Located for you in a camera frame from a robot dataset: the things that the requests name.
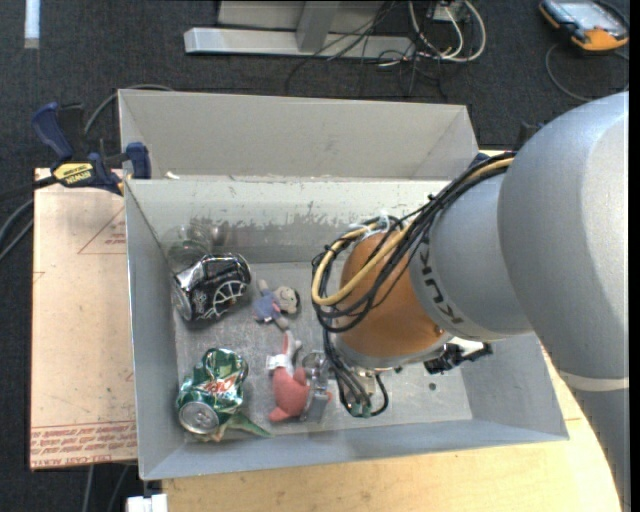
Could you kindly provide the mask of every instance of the gray bin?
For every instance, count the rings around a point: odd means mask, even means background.
[[[350,223],[424,204],[477,152],[464,107],[120,91],[122,144],[150,149],[151,180],[125,192],[140,475],[146,480],[564,439],[564,422],[533,336],[431,376],[421,365],[383,380],[391,405],[355,419],[334,400],[320,423],[270,424],[265,361],[282,333],[255,322],[248,295],[219,322],[191,329],[170,303],[163,234],[194,217],[227,223],[224,250],[254,277],[302,296],[292,329],[303,352],[322,335],[309,299],[310,261]],[[179,180],[161,179],[167,171]],[[179,383],[211,347],[249,362],[246,414],[271,439],[229,433],[200,443],[178,423]]]

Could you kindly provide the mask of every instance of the box floor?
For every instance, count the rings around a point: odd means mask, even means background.
[[[234,350],[249,364],[249,376],[244,383],[243,410],[254,422],[274,435],[471,418],[464,382],[458,369],[445,375],[432,376],[422,365],[413,364],[407,365],[399,373],[390,371],[382,375],[390,403],[380,416],[368,419],[351,417],[340,403],[335,380],[331,380],[329,390],[333,399],[327,405],[321,422],[301,422],[297,419],[269,422],[267,416],[275,407],[275,399],[266,360],[268,356],[281,352],[283,333],[274,323],[259,323],[252,316],[251,301],[260,296],[257,279],[265,279],[273,288],[283,284],[291,286],[300,294],[302,304],[298,314],[288,317],[292,332],[302,341],[297,361],[301,361],[312,350],[322,349],[322,329],[311,306],[309,263],[254,264],[251,270],[253,279],[247,293],[217,322],[194,328],[174,311],[178,382],[191,373],[193,366],[208,349],[219,347]],[[334,274],[339,275],[339,271],[334,271]],[[381,403],[382,397],[378,392],[374,397],[374,407]],[[244,435],[228,431],[225,440]],[[185,433],[185,436],[187,440],[196,442],[190,434]]]

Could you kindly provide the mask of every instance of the orange device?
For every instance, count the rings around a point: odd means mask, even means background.
[[[540,12],[556,29],[568,32],[570,41],[589,53],[607,53],[627,44],[625,23],[591,0],[542,0]]]

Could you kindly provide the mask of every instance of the green soda can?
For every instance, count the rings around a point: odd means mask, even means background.
[[[211,435],[224,430],[242,405],[247,362],[224,348],[208,350],[180,387],[176,407],[180,424],[189,432]]]

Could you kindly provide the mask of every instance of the pink toy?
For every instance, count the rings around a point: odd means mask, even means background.
[[[274,368],[273,394],[276,398],[276,408],[269,414],[269,420],[273,422],[300,416],[307,403],[310,386],[304,368],[294,370],[292,363],[293,355],[300,346],[300,341],[286,330],[282,354],[269,359],[269,367]]]

